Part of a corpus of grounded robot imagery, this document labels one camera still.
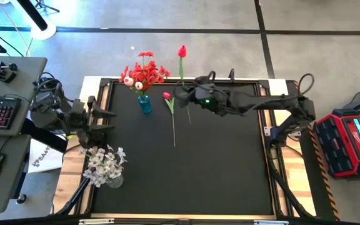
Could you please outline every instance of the red artificial flower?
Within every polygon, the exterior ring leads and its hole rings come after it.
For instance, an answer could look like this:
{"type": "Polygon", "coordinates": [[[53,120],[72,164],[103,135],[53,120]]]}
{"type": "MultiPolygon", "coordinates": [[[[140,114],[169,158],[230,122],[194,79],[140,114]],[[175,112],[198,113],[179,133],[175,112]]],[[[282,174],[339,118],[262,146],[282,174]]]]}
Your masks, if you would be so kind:
{"type": "MultiPolygon", "coordinates": [[[[140,52],[139,56],[149,56],[153,57],[153,52],[140,52]]],[[[124,72],[119,78],[119,82],[123,82],[124,78],[129,77],[132,79],[132,86],[141,87],[139,91],[147,91],[154,83],[163,83],[164,77],[170,76],[170,72],[167,71],[164,67],[156,66],[155,61],[149,61],[147,65],[140,65],[138,62],[134,65],[134,69],[129,71],[129,67],[126,66],[124,72]]]]}
{"type": "Polygon", "coordinates": [[[123,82],[123,79],[126,77],[126,75],[122,72],[120,74],[119,82],[123,82]]]}
{"type": "Polygon", "coordinates": [[[154,57],[155,55],[153,52],[145,52],[145,56],[154,57]]]}
{"type": "Polygon", "coordinates": [[[164,93],[163,93],[163,98],[164,98],[164,99],[167,99],[167,100],[170,100],[171,96],[170,96],[169,93],[164,92],[164,93]]]}
{"type": "Polygon", "coordinates": [[[184,58],[186,57],[187,54],[187,49],[185,46],[181,46],[179,49],[179,52],[177,53],[179,55],[180,58],[184,58]]]}
{"type": "Polygon", "coordinates": [[[150,57],[154,57],[154,53],[153,52],[140,52],[138,54],[138,56],[150,56],[150,57]]]}

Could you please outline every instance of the white flower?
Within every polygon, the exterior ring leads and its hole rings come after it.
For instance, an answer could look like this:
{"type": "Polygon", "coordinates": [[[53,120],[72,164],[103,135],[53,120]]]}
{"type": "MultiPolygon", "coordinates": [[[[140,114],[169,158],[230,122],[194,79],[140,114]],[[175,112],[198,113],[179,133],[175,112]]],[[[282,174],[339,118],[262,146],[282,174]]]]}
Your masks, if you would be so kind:
{"type": "Polygon", "coordinates": [[[123,167],[121,164],[126,162],[124,159],[126,154],[123,152],[123,148],[119,147],[117,152],[115,152],[108,145],[106,150],[92,148],[87,151],[90,153],[90,156],[88,155],[88,168],[84,171],[83,176],[89,178],[90,183],[97,188],[106,183],[107,179],[114,179],[122,174],[123,167]]]}
{"type": "Polygon", "coordinates": [[[110,159],[110,160],[113,160],[115,159],[115,155],[111,152],[108,152],[106,155],[105,155],[105,158],[107,159],[110,159]]]}
{"type": "Polygon", "coordinates": [[[95,154],[95,157],[99,159],[99,161],[102,161],[104,159],[104,154],[103,153],[97,153],[95,154]]]}
{"type": "Polygon", "coordinates": [[[124,157],[126,156],[126,153],[123,152],[122,147],[118,147],[117,149],[117,155],[120,157],[119,165],[121,165],[124,162],[127,162],[124,157]]]}
{"type": "Polygon", "coordinates": [[[122,172],[120,171],[114,171],[111,175],[109,175],[109,178],[114,179],[117,178],[118,176],[120,176],[122,174],[122,172]]]}
{"type": "Polygon", "coordinates": [[[109,166],[104,166],[104,174],[108,173],[109,171],[111,171],[111,168],[109,166]]]}
{"type": "Polygon", "coordinates": [[[82,175],[85,178],[90,178],[93,175],[93,172],[90,169],[86,169],[82,175]]]}

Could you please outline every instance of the blue vase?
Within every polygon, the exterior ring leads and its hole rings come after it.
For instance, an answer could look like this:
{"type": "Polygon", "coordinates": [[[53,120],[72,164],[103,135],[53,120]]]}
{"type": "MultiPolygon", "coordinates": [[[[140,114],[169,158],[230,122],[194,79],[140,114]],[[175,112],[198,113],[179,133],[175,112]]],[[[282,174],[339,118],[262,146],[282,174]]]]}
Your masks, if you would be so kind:
{"type": "Polygon", "coordinates": [[[143,113],[148,114],[151,112],[151,102],[149,101],[149,97],[147,95],[144,95],[143,97],[138,96],[138,103],[140,104],[143,113]]]}

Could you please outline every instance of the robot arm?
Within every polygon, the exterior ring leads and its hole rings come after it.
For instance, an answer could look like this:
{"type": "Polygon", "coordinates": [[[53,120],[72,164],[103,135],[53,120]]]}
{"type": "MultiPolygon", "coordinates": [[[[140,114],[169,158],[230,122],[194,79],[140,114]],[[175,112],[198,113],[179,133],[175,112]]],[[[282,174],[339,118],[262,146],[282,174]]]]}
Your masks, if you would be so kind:
{"type": "MultiPolygon", "coordinates": [[[[301,83],[306,76],[312,77],[312,84],[308,88],[309,90],[314,82],[312,74],[304,75],[299,83],[301,83]]],[[[222,90],[215,86],[214,78],[214,71],[211,71],[208,76],[197,77],[192,82],[192,86],[182,86],[183,92],[177,93],[175,89],[174,97],[178,99],[181,107],[187,106],[188,102],[191,102],[220,116],[225,116],[227,114],[244,116],[252,110],[288,110],[291,115],[280,124],[280,126],[271,128],[271,136],[266,143],[266,156],[269,172],[274,180],[280,185],[284,194],[289,198],[290,203],[294,206],[297,213],[301,217],[312,217],[312,215],[310,215],[298,202],[293,192],[288,188],[288,185],[280,176],[280,173],[273,163],[271,147],[275,144],[285,146],[286,138],[289,133],[294,132],[297,128],[304,128],[310,122],[315,120],[313,102],[302,94],[299,94],[298,96],[252,96],[244,92],[222,90]]]]}

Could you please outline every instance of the concrete floor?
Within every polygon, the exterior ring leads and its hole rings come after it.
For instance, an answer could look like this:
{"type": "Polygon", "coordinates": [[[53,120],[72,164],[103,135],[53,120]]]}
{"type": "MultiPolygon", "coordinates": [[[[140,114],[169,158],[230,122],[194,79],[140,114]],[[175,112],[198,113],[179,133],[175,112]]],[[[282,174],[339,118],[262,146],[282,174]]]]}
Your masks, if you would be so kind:
{"type": "MultiPolygon", "coordinates": [[[[253,0],[45,0],[61,13],[42,15],[57,26],[77,28],[209,28],[258,29],[253,0]]],[[[266,29],[312,31],[360,31],[360,1],[261,0],[266,29]]],[[[17,26],[26,26],[21,15],[4,5],[17,26]]],[[[0,9],[0,26],[11,26],[0,9]]],[[[0,35],[26,52],[16,32],[0,35]]],[[[27,43],[28,32],[22,32],[27,43]]],[[[360,91],[360,36],[268,35],[276,78],[298,80],[313,73],[316,83],[307,96],[314,100],[317,118],[345,105],[360,91]]],[[[154,51],[158,64],[177,71],[178,47],[185,44],[186,76],[215,70],[227,76],[231,68],[238,78],[268,76],[261,37],[258,34],[146,34],[59,32],[45,41],[31,42],[31,56],[48,58],[46,70],[64,84],[69,98],[78,97],[84,76],[118,76],[132,64],[139,51],[154,51]]],[[[10,47],[8,53],[18,55],[10,47]]],[[[31,174],[24,183],[29,201],[10,202],[0,219],[45,216],[58,171],[31,174]]],[[[332,192],[343,221],[360,223],[360,181],[335,181],[332,192]]]]}

